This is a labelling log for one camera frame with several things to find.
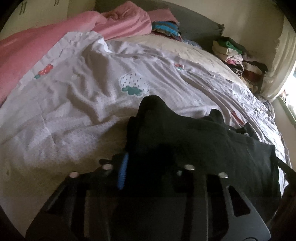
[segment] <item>mattress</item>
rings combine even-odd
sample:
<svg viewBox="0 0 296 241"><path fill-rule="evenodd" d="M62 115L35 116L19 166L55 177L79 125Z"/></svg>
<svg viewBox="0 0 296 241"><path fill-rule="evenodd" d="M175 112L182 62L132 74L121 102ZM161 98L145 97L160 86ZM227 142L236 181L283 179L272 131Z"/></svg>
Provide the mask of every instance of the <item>mattress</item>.
<svg viewBox="0 0 296 241"><path fill-rule="evenodd" d="M285 161L271 114L222 62L185 43L141 38L105 42L95 32L67 33L0 108L0 204L23 235L68 173L91 172L99 159L123 151L129 117L147 95L183 116L217 109L239 128L232 111Z"/></svg>

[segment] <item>green garment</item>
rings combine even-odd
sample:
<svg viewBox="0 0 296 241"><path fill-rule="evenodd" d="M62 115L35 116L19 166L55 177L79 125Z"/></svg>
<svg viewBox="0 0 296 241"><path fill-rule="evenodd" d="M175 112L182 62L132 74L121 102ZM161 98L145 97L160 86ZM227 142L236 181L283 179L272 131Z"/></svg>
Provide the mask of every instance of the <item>green garment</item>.
<svg viewBox="0 0 296 241"><path fill-rule="evenodd" d="M218 44L225 48L230 48L236 50L239 54L242 54L242 51L238 48L235 48L229 41L218 40Z"/></svg>

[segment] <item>beige mattress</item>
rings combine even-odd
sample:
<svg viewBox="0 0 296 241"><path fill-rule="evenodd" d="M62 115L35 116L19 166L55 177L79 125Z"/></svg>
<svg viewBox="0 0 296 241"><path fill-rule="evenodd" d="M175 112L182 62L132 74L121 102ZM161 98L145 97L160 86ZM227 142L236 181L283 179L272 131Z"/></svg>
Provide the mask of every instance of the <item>beige mattress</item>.
<svg viewBox="0 0 296 241"><path fill-rule="evenodd" d="M239 77L237 77L236 74L232 72L231 69L228 68L220 59L218 59L213 54L210 54L209 52L194 47L190 44L178 42L176 40L155 34L124 37L116 40L139 43L155 49L173 52L182 59L200 64L207 70L220 74L225 79L237 83L243 88L248 88L246 84Z"/></svg>

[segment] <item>blue object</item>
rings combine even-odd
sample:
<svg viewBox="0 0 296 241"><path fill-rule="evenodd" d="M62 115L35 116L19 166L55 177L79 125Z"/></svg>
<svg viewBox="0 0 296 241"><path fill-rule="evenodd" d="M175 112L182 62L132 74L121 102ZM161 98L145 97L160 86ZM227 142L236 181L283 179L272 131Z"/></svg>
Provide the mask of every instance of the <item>blue object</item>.
<svg viewBox="0 0 296 241"><path fill-rule="evenodd" d="M124 182L126 180L126 168L128 167L128 153L124 155L124 158L122 160L119 172L118 172L118 181L117 181L117 187L119 190L122 190L124 188Z"/></svg>

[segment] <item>cabinet door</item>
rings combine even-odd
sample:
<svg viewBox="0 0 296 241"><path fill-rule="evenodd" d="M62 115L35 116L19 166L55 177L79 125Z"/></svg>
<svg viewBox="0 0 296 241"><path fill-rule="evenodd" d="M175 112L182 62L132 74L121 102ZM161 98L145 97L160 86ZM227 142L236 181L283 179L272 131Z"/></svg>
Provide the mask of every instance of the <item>cabinet door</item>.
<svg viewBox="0 0 296 241"><path fill-rule="evenodd" d="M10 16L0 40L14 33L67 19L69 0L26 0Z"/></svg>

